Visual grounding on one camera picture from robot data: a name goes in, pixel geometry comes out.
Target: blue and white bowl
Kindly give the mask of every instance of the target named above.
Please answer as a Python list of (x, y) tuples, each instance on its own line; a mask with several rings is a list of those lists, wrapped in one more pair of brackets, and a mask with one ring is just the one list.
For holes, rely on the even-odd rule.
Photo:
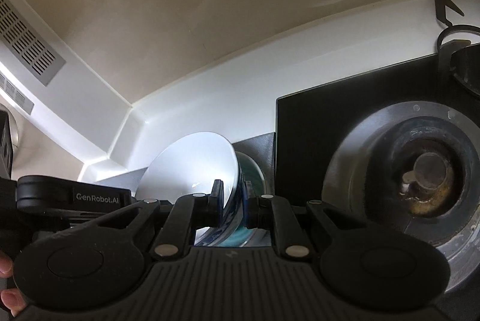
[(224, 220), (219, 228), (197, 230), (195, 244), (206, 246), (215, 242), (231, 225), (242, 200), (242, 171), (226, 138), (212, 132), (200, 132), (175, 141), (150, 164), (135, 198), (175, 203), (183, 195), (210, 194), (215, 179), (223, 181)]

